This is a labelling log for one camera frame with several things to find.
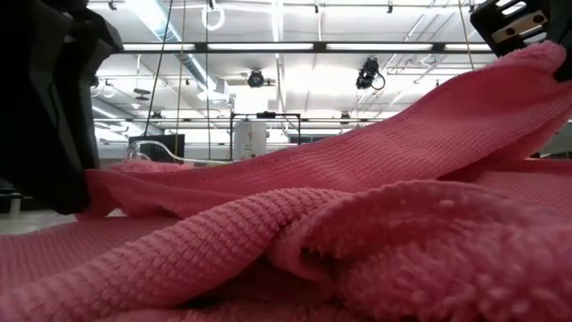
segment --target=black machine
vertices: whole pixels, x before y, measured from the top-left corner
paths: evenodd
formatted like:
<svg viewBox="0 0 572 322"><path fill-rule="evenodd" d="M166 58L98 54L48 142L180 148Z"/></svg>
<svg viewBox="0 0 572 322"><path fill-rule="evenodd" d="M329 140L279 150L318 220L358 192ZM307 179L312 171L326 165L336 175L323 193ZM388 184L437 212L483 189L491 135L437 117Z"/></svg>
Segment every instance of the black machine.
<svg viewBox="0 0 572 322"><path fill-rule="evenodd" d="M22 0L2 110L0 177L62 214L88 205L84 170L99 167L89 88L100 64L122 50L117 30L84 0Z"/></svg>
<svg viewBox="0 0 572 322"><path fill-rule="evenodd" d="M4 50L9 62L4 66L4 93L13 102L4 103L0 117L0 177L62 214L89 204L84 171L99 167L89 87L99 65L122 50L117 30L87 9L87 2L20 0L5 8L19 24L10 29L15 32L4 34L10 45ZM569 53L555 78L572 80L572 1L498 3L479 5L471 17L493 52L505 55L546 32L546 39ZM503 13L522 3L524 8ZM372 87L378 76L379 64L368 59L357 87ZM250 78L252 87L264 84L262 73L253 72Z"/></svg>
<svg viewBox="0 0 572 322"><path fill-rule="evenodd" d="M367 58L364 66L359 70L359 75L356 80L357 89L369 89L374 86L374 81L377 78L383 79L383 76L379 73L379 63L377 63L377 58ZM374 88L376 90L381 90L385 86L385 79L383 79L383 86L380 88Z"/></svg>
<svg viewBox="0 0 572 322"><path fill-rule="evenodd" d="M248 85L255 89L260 88L265 85L265 77L262 75L262 72L259 70L254 70L248 76Z"/></svg>
<svg viewBox="0 0 572 322"><path fill-rule="evenodd" d="M572 1L488 0L471 15L471 23L497 56L539 40L561 44L568 50L568 59L554 77L572 80Z"/></svg>

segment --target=cable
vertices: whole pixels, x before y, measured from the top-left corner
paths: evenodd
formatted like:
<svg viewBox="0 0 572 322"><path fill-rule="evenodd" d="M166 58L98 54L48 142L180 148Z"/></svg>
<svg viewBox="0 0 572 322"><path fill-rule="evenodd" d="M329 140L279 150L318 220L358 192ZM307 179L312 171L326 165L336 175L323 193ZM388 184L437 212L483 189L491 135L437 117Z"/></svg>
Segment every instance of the cable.
<svg viewBox="0 0 572 322"><path fill-rule="evenodd" d="M167 148L167 146L165 146L165 144L159 142L159 141L155 141L155 140L139 140L139 141L134 141L132 142L129 147L128 147L128 155L127 157L134 157L133 154L136 155L140 155L141 152L137 152L137 147L140 148L140 146L142 146L143 144L151 144L151 145L156 145L159 146L161 148L163 148L165 150L165 152L172 157L175 160L180 160L183 163L184 162L192 162L192 163L206 163L206 164L213 164L213 165L228 165L231 162L226 162L226 161L216 161L216 160L203 160L203 159L193 159L193 158L186 158L186 157L178 157L175 156L171 150L169 148Z"/></svg>
<svg viewBox="0 0 572 322"><path fill-rule="evenodd" d="M468 42L468 35L467 35L467 25L465 24L465 18L463 18L463 4L461 0L458 0L458 13L461 16L461 22L463 23L463 35L465 35L465 41L467 42L467 52L468 52L468 59L471 62L471 69L475 70L475 64L473 64L473 56L471 55L471 46Z"/></svg>
<svg viewBox="0 0 572 322"><path fill-rule="evenodd" d="M161 63L163 62L164 44L167 42L167 34L169 34L169 24L171 23L172 1L169 3L169 13L167 15L167 23L164 26L163 44L161 46L161 54L159 54L159 63L157 64L157 72L155 73L155 81L153 82L153 91L151 92L151 101L149 102L149 111L147 113L147 122L145 123L145 131L143 136L147 136L149 123L151 122L151 111L153 110L153 102L155 102L155 91L157 81L159 80L159 72L161 71Z"/></svg>
<svg viewBox="0 0 572 322"><path fill-rule="evenodd" d="M182 11L181 57L184 54L185 23L187 22L187 9L186 9L187 0L184 1L183 8L185 9L183 9ZM179 117L181 115L181 88L182 88L182 60L181 64L179 65L179 96L177 97L177 123L175 124L175 156L178 156L179 152Z"/></svg>
<svg viewBox="0 0 572 322"><path fill-rule="evenodd" d="M383 75L382 75L380 72L378 72L377 74L382 78L382 80L383 80L383 85L382 85L379 89L377 89L377 88L374 86L374 84L372 83L371 88L372 88L372 89L375 89L375 90L377 90L377 91L380 91L380 90L382 90L382 89L385 88L385 77L383 77Z"/></svg>
<svg viewBox="0 0 572 322"><path fill-rule="evenodd" d="M206 25L208 25L208 15L206 17ZM208 28L205 28L205 41L208 44ZM208 54L205 54L205 64L206 70L205 75L208 75ZM211 89L208 86L208 77L206 78L206 125L208 126L208 159L212 158L212 148L211 148L211 102L210 93Z"/></svg>

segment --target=duct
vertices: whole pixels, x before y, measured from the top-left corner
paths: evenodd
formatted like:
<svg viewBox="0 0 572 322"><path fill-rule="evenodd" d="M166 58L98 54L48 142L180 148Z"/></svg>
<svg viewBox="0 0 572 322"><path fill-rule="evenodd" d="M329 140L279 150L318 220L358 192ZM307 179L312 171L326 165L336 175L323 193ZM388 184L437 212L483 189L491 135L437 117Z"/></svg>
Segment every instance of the duct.
<svg viewBox="0 0 572 322"><path fill-rule="evenodd" d="M158 40L166 43L182 42L181 34L172 23L167 25L167 10L161 0L126 0L125 3L145 25L155 34ZM224 80L207 75L197 58L192 54L175 54L185 69L198 83L202 90L225 89Z"/></svg>

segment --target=pink towel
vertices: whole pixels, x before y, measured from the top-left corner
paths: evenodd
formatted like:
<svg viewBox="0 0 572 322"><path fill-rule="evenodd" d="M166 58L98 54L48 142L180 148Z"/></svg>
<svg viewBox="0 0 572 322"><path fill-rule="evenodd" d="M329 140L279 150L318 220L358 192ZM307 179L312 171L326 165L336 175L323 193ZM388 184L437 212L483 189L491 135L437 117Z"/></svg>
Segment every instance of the pink towel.
<svg viewBox="0 0 572 322"><path fill-rule="evenodd" d="M572 163L526 160L572 114L564 57L235 165L89 171L78 223L0 237L0 321L570 321Z"/></svg>

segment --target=floor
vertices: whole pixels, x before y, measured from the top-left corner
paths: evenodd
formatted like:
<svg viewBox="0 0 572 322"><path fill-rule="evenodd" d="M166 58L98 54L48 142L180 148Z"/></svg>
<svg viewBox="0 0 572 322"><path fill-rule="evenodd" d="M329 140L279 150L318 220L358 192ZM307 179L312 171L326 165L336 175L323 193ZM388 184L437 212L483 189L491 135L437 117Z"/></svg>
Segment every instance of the floor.
<svg viewBox="0 0 572 322"><path fill-rule="evenodd" d="M0 214L0 234L29 233L74 221L74 216L62 216L47 210L21 212L18 215Z"/></svg>

